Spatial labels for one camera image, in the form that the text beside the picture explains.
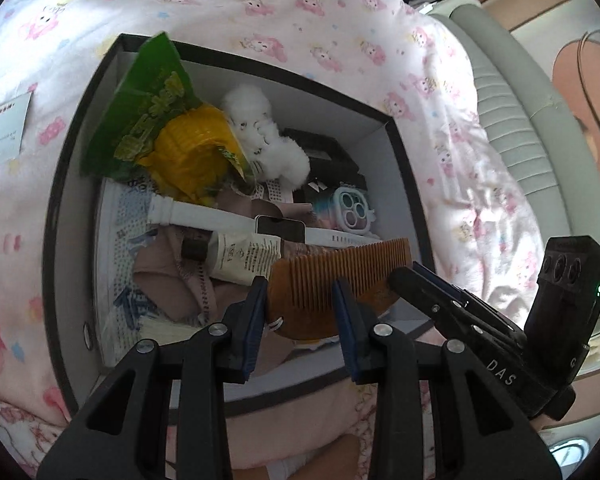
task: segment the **gray chair cushion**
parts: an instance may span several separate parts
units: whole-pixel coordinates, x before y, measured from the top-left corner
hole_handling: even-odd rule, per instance
[[[542,238],[587,234],[600,243],[600,173],[549,78],[481,7],[435,18],[467,50],[480,123],[528,197]]]

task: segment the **yellow plastic packaging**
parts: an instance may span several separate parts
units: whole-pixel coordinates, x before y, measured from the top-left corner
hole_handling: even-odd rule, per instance
[[[213,206],[227,174],[235,170],[247,193],[255,179],[222,112],[203,104],[172,119],[140,158],[161,194],[181,202]]]

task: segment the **green plastic bag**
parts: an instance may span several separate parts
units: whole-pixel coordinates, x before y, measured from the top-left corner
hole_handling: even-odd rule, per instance
[[[116,90],[88,145],[82,172],[135,178],[144,171],[136,160],[153,151],[164,125],[201,104],[174,44],[164,32],[154,36],[140,48]]]

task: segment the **open cardboard box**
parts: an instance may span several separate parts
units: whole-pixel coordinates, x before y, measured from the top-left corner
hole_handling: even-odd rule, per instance
[[[115,89],[148,38],[121,35],[78,105],[59,157],[45,226],[43,302],[52,365],[71,413],[104,372],[94,337],[93,258],[99,178],[80,175],[84,150]],[[407,237],[414,260],[433,269],[424,212],[394,120],[320,83],[253,59],[177,43],[196,94],[218,106],[239,83],[260,86],[280,130],[334,137],[366,177],[372,230]]]

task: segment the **wooden comb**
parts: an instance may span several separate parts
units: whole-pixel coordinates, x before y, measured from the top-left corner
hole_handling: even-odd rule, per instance
[[[397,300],[387,284],[396,267],[411,267],[407,238],[352,247],[326,254],[278,260],[269,277],[267,322],[280,317],[277,334],[295,340],[337,335],[331,286],[336,278],[349,280],[353,295],[382,314]]]

